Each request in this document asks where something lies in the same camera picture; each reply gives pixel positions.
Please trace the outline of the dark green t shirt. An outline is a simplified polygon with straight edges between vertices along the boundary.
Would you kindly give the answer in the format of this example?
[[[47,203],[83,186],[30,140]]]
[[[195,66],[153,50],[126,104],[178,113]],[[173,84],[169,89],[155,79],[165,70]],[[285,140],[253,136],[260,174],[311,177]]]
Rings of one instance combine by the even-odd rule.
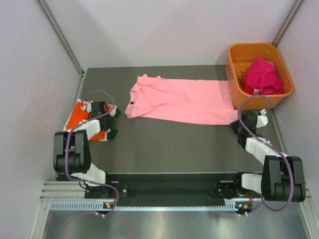
[[[107,115],[107,130],[105,133],[105,139],[106,141],[110,141],[115,139],[117,136],[118,130],[115,128],[115,124],[121,114],[121,111],[114,107],[111,112]]]

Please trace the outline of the white printed t shirt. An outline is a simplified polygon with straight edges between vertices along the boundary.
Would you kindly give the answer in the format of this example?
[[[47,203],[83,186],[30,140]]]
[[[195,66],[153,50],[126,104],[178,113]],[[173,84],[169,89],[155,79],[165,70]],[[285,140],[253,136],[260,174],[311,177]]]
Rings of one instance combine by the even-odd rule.
[[[100,102],[104,111],[97,112],[98,102],[78,99],[63,130],[69,132],[72,128],[85,129],[90,141],[110,141],[115,139],[118,130],[114,128],[115,122],[121,114],[116,105]]]

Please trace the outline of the magenta t shirt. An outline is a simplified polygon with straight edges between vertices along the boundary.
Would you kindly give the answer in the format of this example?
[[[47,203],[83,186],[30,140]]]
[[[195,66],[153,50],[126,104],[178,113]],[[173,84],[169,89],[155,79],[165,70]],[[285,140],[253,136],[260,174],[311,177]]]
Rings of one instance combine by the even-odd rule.
[[[277,75],[275,65],[257,58],[247,69],[242,80],[243,91],[250,95],[280,95],[284,81]]]

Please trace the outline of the light pink t shirt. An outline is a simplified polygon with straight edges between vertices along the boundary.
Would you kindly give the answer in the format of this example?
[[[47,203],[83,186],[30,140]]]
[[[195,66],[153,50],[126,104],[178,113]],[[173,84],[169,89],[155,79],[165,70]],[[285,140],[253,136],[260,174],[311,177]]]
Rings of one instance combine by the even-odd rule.
[[[139,76],[125,109],[128,118],[228,125],[237,120],[227,81]]]

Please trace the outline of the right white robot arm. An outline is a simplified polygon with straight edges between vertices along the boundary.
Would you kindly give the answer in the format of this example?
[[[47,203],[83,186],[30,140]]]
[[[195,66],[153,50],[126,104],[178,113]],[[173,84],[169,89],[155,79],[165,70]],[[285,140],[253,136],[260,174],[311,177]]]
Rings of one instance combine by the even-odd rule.
[[[239,113],[239,119],[230,124],[239,145],[263,165],[262,174],[238,173],[232,185],[233,192],[244,197],[254,191],[266,201],[303,202],[306,198],[303,162],[298,156],[280,152],[256,134],[257,129],[267,123],[266,111],[262,110],[258,114],[252,111]]]

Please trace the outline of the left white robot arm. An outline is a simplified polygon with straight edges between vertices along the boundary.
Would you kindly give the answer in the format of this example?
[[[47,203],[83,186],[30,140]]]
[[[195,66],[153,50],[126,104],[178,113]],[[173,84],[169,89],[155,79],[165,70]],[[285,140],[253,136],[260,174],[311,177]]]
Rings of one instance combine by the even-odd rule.
[[[71,177],[96,187],[101,197],[109,197],[113,185],[107,173],[92,163],[89,142],[115,139],[114,128],[121,111],[116,105],[78,99],[63,131],[54,135],[53,168],[59,174],[65,169]]]

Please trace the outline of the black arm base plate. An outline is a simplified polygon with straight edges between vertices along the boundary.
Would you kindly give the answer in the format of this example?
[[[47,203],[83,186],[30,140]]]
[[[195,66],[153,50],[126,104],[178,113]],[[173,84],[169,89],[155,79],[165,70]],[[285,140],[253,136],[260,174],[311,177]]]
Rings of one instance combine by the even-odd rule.
[[[253,189],[243,188],[241,179],[241,173],[125,173],[107,175],[113,188],[77,185],[85,189],[85,199],[118,199],[122,207],[195,207],[258,196]]]

